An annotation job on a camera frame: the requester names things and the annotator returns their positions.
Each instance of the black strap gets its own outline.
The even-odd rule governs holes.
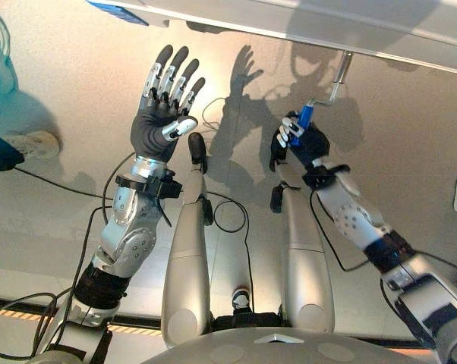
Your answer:
[[[140,191],[158,199],[177,199],[180,196],[181,188],[183,187],[173,179],[161,180],[154,176],[149,176],[146,182],[139,182],[118,174],[115,178],[115,182],[120,187],[127,187],[132,190]]]
[[[324,165],[314,167],[309,165],[307,173],[303,176],[303,181],[312,189],[319,190],[328,187],[335,181],[336,173],[349,172],[350,167],[347,165],[337,165],[333,168],[326,168]]]

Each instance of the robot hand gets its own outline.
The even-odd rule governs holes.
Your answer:
[[[285,151],[288,146],[296,155],[298,160],[307,167],[319,157],[329,154],[329,141],[325,134],[316,128],[314,124],[305,130],[298,125],[298,113],[289,112],[283,119],[282,125],[274,133],[271,144],[271,162],[269,167],[274,171],[274,162],[285,158]],[[298,138],[300,146],[289,144],[291,138]]]
[[[188,116],[188,112],[205,84],[205,79],[200,78],[181,102],[187,83],[200,62],[197,59],[190,62],[172,91],[176,73],[188,56],[188,48],[182,47],[176,53],[162,76],[172,53],[170,45],[159,53],[147,77],[139,112],[131,128],[131,143],[136,154],[161,162],[167,162],[172,157],[177,139],[197,126],[197,120]]]

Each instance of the person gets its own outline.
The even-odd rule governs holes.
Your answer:
[[[9,55],[9,32],[0,17],[0,94],[12,93],[15,88]],[[59,150],[58,140],[44,130],[0,136],[0,171],[11,170],[28,158],[52,158]]]

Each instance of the gray robot hand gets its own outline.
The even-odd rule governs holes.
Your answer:
[[[177,139],[197,126],[197,120],[188,116],[188,112],[205,84],[205,79],[200,78],[181,102],[187,83],[200,62],[197,59],[191,61],[175,84],[176,73],[188,56],[188,48],[182,47],[176,53],[162,75],[172,53],[170,45],[159,53],[147,77],[139,112],[131,128],[131,143],[136,154],[161,162],[172,157]]]

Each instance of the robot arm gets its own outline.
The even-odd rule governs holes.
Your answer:
[[[180,101],[190,76],[197,69],[192,61],[182,82],[170,94],[176,71],[188,56],[183,47],[161,79],[172,55],[166,46],[153,65],[140,100],[140,110],[131,128],[136,159],[130,174],[118,175],[112,216],[101,233],[100,245],[68,300],[57,312],[39,345],[39,352],[70,353],[83,363],[103,362],[112,334],[107,330],[125,296],[129,280],[156,243],[156,226],[162,216],[162,199],[177,198],[181,185],[166,163],[179,137],[197,126],[189,108],[204,84],[199,79],[188,93],[184,108]],[[41,355],[31,360],[40,360]]]
[[[296,129],[286,121],[276,138],[279,144],[287,142],[289,134],[296,135]],[[300,140],[327,143],[320,134],[310,127],[300,134]],[[312,155],[308,148],[303,143],[292,150],[305,163]],[[457,287],[383,220],[379,210],[361,195],[350,168],[336,164],[324,156],[327,154],[320,153],[305,164],[304,182],[316,191],[340,233],[365,253],[383,282],[399,292],[395,302],[399,317],[421,345],[435,349],[442,363],[457,362]]]

